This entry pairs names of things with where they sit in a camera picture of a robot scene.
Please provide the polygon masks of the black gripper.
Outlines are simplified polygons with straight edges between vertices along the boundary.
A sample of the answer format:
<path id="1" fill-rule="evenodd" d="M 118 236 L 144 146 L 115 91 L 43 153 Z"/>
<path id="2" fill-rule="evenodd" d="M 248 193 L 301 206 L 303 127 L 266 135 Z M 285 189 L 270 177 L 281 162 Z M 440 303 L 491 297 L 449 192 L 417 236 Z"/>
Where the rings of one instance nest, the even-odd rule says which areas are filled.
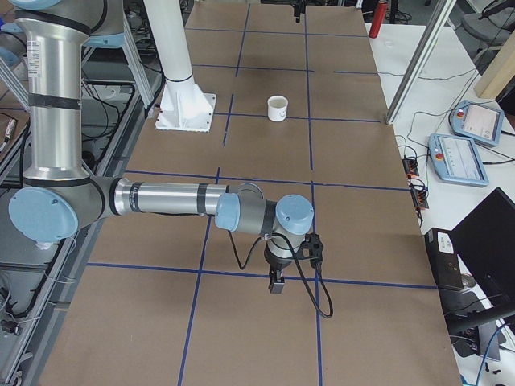
<path id="1" fill-rule="evenodd" d="M 284 277 L 278 275 L 278 273 L 281 273 L 288 265 L 290 265 L 292 259 L 290 257 L 278 257 L 273 254 L 269 248 L 265 248 L 264 258 L 269 264 L 268 290 L 271 294 L 281 294 L 285 285 L 285 280 Z"/>

